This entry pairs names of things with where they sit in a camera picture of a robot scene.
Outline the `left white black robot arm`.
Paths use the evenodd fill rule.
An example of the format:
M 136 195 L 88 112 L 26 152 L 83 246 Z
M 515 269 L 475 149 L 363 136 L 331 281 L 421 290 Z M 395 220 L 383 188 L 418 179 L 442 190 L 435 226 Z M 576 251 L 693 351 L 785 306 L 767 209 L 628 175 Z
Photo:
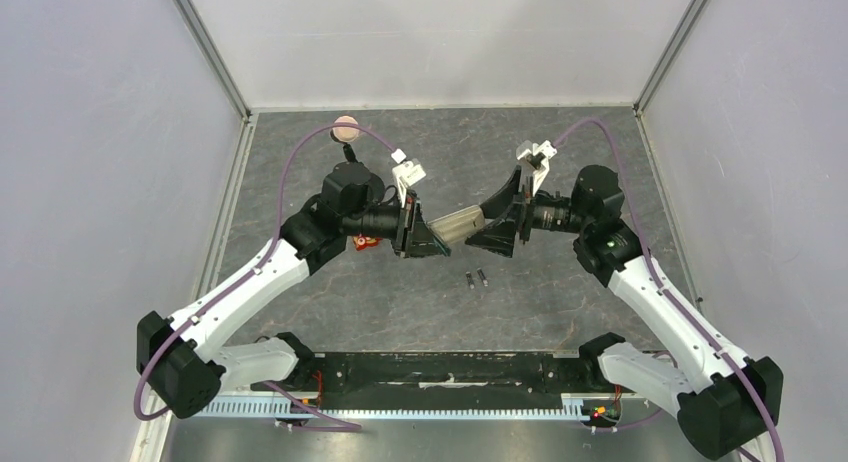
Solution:
M 447 256 L 426 224 L 411 185 L 424 178 L 417 160 L 392 170 L 396 194 L 361 162 L 342 162 L 319 193 L 281 223 L 248 263 L 198 301 L 168 317 L 151 311 L 137 325 L 136 363 L 147 386 L 174 416 L 205 408 L 224 388 L 280 381 L 301 390 L 313 380 L 311 352 L 292 335 L 225 348 L 245 322 L 277 296 L 342 254 L 352 237 L 391 243 L 400 258 Z

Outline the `beige remote control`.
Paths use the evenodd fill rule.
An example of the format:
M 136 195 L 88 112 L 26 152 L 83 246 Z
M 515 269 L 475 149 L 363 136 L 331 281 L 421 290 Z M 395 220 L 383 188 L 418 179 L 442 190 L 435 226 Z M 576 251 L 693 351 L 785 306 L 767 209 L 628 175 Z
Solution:
M 447 247 L 453 248 L 486 225 L 479 205 L 471 205 L 428 223 L 431 232 Z

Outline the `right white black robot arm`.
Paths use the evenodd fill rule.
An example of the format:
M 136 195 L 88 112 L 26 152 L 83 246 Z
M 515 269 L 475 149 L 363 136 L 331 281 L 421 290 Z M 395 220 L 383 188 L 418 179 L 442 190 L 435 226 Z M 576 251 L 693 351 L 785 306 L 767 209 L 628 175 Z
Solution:
M 580 347 L 580 382 L 591 390 L 610 383 L 632 390 L 672 416 L 705 458 L 750 454 L 769 442 L 763 458 L 782 460 L 782 370 L 768 357 L 751 358 L 686 300 L 623 220 L 624 201 L 618 175 L 604 166 L 583 168 L 567 196 L 537 189 L 515 169 L 481 204 L 485 223 L 467 244 L 508 257 L 535 230 L 572 234 L 582 268 L 630 307 L 668 354 L 661 360 L 607 333 Z

